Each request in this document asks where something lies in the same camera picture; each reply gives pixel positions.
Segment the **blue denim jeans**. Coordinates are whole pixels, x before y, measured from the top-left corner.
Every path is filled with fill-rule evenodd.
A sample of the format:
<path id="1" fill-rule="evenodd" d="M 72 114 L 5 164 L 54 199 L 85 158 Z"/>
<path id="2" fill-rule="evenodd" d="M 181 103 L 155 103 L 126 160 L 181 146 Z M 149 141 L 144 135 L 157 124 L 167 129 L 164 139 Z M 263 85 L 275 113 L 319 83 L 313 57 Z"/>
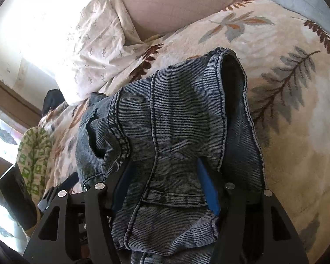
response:
<path id="1" fill-rule="evenodd" d="M 263 158 L 247 101 L 247 77 L 234 51 L 217 48 L 129 83 L 93 93 L 75 148 L 83 189 L 125 161 L 131 180 L 112 218 L 122 263 L 208 263 L 218 217 L 197 175 L 203 158 L 219 185 L 265 186 Z"/>

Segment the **green white patterned quilt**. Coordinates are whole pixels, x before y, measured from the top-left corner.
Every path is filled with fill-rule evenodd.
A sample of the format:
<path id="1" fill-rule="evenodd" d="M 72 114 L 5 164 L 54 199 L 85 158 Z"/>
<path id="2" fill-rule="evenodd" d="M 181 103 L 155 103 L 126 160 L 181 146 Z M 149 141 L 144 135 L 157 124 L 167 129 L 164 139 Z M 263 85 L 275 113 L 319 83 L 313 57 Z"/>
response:
<path id="1" fill-rule="evenodd" d="M 25 132 L 18 147 L 16 164 L 34 204 L 38 204 L 44 195 L 51 149 L 50 136 L 38 126 Z"/>

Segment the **black garment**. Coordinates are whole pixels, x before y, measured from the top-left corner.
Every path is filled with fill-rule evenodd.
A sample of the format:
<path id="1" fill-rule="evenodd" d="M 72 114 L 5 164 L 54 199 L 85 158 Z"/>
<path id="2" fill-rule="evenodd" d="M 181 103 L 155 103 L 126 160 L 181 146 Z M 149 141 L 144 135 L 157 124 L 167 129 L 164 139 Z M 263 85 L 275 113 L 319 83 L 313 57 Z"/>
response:
<path id="1" fill-rule="evenodd" d="M 42 116 L 50 113 L 58 116 L 68 107 L 67 102 L 59 89 L 51 89 L 44 98 Z"/>

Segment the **leaf pattern bed blanket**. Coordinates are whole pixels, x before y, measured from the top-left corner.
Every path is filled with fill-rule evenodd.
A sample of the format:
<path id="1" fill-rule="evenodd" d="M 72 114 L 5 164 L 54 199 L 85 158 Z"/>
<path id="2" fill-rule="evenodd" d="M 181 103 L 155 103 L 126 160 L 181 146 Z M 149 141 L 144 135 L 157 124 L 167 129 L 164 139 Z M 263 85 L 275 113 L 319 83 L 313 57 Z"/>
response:
<path id="1" fill-rule="evenodd" d="M 219 46 L 236 52 L 248 77 L 268 185 L 309 261 L 323 261 L 330 248 L 330 34 L 272 0 L 251 0 L 145 43 L 130 82 Z M 75 142 L 86 102 L 40 121 L 52 139 L 45 191 L 77 169 Z"/>

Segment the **white patterned pillow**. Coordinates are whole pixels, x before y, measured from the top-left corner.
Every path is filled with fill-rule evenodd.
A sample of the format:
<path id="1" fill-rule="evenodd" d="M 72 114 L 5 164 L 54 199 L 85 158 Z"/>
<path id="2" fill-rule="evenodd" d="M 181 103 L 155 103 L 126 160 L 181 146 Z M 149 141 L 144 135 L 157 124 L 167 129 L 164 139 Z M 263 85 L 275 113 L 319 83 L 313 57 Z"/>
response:
<path id="1" fill-rule="evenodd" d="M 67 35 L 56 82 L 65 101 L 77 105 L 93 92 L 112 95 L 130 82 L 130 73 L 148 49 L 123 0 L 92 0 Z"/>

